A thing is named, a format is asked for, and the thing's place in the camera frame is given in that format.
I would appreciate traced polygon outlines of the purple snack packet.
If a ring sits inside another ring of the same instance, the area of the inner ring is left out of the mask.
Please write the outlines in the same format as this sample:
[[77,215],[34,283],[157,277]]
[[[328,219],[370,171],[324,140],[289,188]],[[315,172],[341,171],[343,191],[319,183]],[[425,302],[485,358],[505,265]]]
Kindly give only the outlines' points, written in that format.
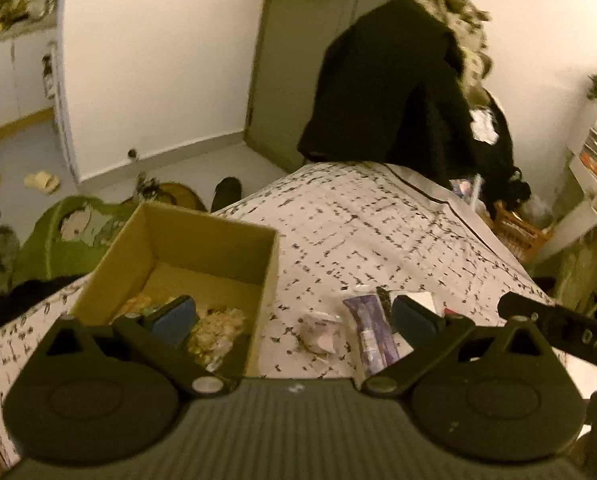
[[376,375],[397,362],[399,349],[379,297],[376,294],[362,294],[345,298],[343,304],[356,324],[361,362],[366,375]]

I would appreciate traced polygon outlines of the white snack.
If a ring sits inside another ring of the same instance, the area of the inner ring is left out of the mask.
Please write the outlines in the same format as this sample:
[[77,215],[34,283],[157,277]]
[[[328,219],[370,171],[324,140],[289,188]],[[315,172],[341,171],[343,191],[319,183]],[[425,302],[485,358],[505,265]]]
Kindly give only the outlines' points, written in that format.
[[300,342],[318,358],[341,356],[344,350],[343,327],[344,321],[339,314],[308,311],[301,322]]

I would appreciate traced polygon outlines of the white snack box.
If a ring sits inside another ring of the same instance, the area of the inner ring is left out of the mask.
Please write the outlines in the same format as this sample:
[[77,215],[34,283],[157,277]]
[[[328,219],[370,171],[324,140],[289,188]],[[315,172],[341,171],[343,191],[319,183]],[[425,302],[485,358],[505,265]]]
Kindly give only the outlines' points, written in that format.
[[437,313],[432,292],[406,292],[405,296],[430,312]]

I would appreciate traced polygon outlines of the snack bags in box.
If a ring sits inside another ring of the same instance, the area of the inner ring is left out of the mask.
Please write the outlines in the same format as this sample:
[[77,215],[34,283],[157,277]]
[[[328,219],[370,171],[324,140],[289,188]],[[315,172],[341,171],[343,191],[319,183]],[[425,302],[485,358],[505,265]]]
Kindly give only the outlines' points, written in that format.
[[[175,298],[177,297],[157,302],[142,292],[127,300],[112,320],[126,313],[147,315]],[[224,377],[240,376],[248,359],[250,318],[241,309],[228,308],[221,304],[197,304],[195,300],[194,302],[200,321],[191,330],[187,352],[195,362],[211,373]]]

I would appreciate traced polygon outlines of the brown cardboard box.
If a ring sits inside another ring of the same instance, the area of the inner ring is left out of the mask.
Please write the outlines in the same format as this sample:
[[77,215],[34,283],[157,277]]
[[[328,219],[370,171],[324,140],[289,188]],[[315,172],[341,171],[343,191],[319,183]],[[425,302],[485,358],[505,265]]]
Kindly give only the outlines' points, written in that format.
[[268,226],[159,203],[140,205],[78,296],[71,314],[86,326],[111,323],[140,294],[155,302],[188,295],[199,307],[246,314],[243,375],[259,370],[267,314],[278,281],[279,234]]

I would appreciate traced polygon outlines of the orange plastic basket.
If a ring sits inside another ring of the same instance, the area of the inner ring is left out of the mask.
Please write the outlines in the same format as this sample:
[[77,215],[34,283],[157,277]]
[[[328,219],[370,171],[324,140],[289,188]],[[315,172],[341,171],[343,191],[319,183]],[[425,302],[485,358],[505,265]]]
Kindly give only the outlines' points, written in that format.
[[499,200],[495,204],[493,232],[519,263],[529,263],[553,236],[550,228],[540,230],[509,211]]

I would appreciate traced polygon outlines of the white patterned bed sheet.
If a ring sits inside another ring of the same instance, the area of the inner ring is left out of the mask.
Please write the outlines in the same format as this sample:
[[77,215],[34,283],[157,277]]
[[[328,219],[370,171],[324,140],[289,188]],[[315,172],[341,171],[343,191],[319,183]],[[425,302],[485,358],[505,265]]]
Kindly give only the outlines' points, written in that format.
[[[432,292],[436,307],[481,325],[499,324],[497,304],[506,292],[547,301],[460,198],[404,168],[308,165],[213,216],[279,234],[276,297],[260,345],[259,376],[358,377],[354,339],[344,341],[341,356],[321,359],[302,347],[301,322],[308,311],[336,309],[345,296],[380,286]],[[16,463],[18,452],[4,428],[4,398],[49,327],[71,312],[89,276],[0,330],[0,455],[7,465]]]

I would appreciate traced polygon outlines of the green cartoon floor mat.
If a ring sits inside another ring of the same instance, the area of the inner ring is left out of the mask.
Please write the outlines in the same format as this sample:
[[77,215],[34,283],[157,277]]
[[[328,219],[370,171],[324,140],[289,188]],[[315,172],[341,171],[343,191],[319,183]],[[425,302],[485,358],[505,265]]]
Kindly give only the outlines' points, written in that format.
[[92,272],[135,209],[80,195],[60,200],[39,218],[23,244],[12,284]]

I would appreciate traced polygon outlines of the grey sneaker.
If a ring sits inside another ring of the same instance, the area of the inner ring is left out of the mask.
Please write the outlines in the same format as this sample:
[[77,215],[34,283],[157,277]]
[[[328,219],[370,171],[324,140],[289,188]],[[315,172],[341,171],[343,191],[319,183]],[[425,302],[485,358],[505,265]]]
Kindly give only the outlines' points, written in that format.
[[170,204],[172,195],[161,188],[160,183],[154,178],[149,178],[144,171],[138,174],[132,199],[135,202],[161,202]]

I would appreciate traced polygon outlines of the white desk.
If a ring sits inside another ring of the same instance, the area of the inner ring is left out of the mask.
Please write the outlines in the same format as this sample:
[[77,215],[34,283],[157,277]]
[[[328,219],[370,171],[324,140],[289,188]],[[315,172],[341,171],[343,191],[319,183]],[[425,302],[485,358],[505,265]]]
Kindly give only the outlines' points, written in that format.
[[588,101],[568,140],[568,172],[582,199],[550,231],[531,263],[559,254],[597,228],[597,99]]

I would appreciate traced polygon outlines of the black coat on chair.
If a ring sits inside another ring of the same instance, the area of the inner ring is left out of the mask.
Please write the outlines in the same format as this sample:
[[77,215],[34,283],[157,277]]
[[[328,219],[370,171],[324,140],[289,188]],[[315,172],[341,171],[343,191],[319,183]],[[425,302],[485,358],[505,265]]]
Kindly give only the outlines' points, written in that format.
[[527,200],[509,133],[474,139],[459,86],[463,55],[451,30],[413,0],[392,0],[328,47],[297,151],[310,162],[384,162],[447,188],[478,174],[484,200]]

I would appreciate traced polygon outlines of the dark spray bottle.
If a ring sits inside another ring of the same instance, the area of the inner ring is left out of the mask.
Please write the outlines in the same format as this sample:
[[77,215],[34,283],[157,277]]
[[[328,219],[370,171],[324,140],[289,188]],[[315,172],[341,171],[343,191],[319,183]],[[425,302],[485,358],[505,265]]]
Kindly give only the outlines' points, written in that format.
[[52,56],[45,54],[42,57],[42,83],[44,84],[44,94],[47,99],[52,99],[56,95],[56,82],[53,76]]

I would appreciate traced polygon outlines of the white kitchen cabinet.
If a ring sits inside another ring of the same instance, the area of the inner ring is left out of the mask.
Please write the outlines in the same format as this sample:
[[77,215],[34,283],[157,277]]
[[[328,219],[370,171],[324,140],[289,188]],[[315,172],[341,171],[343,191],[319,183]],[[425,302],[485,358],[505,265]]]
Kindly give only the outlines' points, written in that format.
[[55,39],[50,28],[0,41],[0,128],[53,106],[42,59]]

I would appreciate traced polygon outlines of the patterned beige garment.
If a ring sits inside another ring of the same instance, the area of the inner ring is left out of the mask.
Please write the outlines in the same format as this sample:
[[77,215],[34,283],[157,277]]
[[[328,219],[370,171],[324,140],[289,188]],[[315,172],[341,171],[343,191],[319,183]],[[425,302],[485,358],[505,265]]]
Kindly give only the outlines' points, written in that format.
[[463,56],[460,86],[470,107],[491,105],[492,98],[483,87],[483,81],[493,66],[487,52],[484,28],[484,24],[491,19],[489,12],[480,10],[471,0],[415,1],[453,32]]

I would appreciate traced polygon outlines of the grey door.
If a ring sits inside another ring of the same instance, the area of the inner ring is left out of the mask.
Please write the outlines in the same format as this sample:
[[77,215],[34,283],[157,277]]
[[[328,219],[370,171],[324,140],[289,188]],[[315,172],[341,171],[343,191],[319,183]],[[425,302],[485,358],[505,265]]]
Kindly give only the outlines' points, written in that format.
[[248,104],[245,142],[292,172],[312,116],[329,44],[361,15],[390,0],[265,0]]

